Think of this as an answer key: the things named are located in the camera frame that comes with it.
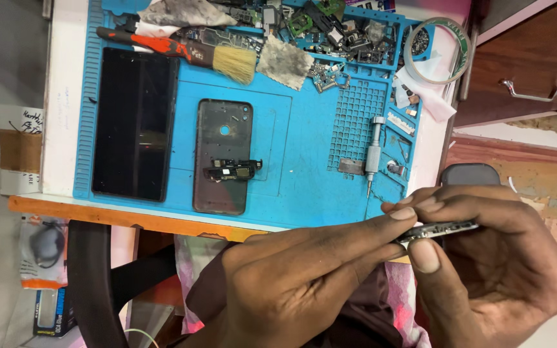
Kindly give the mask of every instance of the blue silicone repair mat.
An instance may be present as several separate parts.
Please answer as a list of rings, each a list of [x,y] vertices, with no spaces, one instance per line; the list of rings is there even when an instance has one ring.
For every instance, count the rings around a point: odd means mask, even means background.
[[[89,1],[75,198],[293,228],[361,221],[381,215],[383,201],[396,202],[405,196],[421,105],[409,107],[417,111],[416,116],[411,116],[406,109],[399,110],[390,102],[398,52],[393,65],[347,63],[345,72],[352,77],[349,88],[333,87],[323,93],[317,92],[310,78],[299,92],[260,73],[255,74],[249,86],[243,86],[210,69],[182,61],[165,201],[93,193],[90,187],[97,106],[90,98],[98,99],[102,49],[105,46],[127,48],[104,42],[96,36],[95,30],[99,26],[113,28],[118,15],[135,13],[148,3],[149,0]],[[283,4],[299,7],[304,0],[284,0]],[[350,17],[386,21],[396,25],[398,33],[403,33],[407,25],[417,23],[402,15],[346,7],[344,19]],[[428,32],[432,42],[433,31]],[[426,58],[430,51],[429,47],[419,58]],[[326,55],[312,55],[329,60]],[[330,60],[345,61],[343,58]],[[251,158],[263,159],[264,166],[248,183],[246,211],[240,216],[202,214],[192,209],[197,107],[201,99],[245,101],[253,107]],[[411,136],[386,121],[381,132],[383,149],[379,172],[367,199],[366,178],[339,172],[339,160],[365,160],[372,135],[370,119],[376,115],[387,117],[389,112],[416,131]],[[405,166],[405,173],[389,172],[389,161]]]

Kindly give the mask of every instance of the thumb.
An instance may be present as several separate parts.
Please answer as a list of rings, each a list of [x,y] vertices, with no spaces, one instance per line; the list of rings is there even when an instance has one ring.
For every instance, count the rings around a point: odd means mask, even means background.
[[[408,254],[419,295],[430,320],[434,347],[477,347],[484,342],[468,292],[444,250],[433,240],[412,241]]]

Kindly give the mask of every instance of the brush bristles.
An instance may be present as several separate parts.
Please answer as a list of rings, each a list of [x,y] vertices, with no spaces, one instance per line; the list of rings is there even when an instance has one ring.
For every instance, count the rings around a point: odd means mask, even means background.
[[[247,85],[255,75],[256,63],[257,54],[253,51],[219,46],[214,50],[212,67],[219,73]]]

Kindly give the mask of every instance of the desk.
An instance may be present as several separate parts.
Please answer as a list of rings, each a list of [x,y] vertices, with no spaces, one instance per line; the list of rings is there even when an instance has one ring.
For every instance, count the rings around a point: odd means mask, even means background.
[[[81,83],[87,1],[55,0],[51,27],[50,56],[45,93],[46,129],[42,163],[42,192],[12,196],[9,209],[88,222],[125,227],[139,227],[159,232],[177,233],[243,241],[246,237],[283,228],[196,217],[156,210],[127,208],[73,198],[75,156],[81,109]],[[445,16],[461,23],[467,17],[469,0],[431,0],[418,4],[406,0],[397,4],[397,12],[409,18],[425,20]],[[436,29],[433,48],[442,53],[442,64],[450,66],[455,42],[444,30]],[[449,93],[448,102],[452,99]],[[408,192],[436,183],[437,170],[445,142],[446,122],[435,122],[423,110]]]

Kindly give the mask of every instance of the wooden drawer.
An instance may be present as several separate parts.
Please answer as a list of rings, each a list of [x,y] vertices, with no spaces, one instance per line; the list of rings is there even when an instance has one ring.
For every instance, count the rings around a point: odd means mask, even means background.
[[[476,49],[468,100],[459,104],[455,126],[557,110],[553,102],[513,98],[548,97],[557,85],[557,3]]]

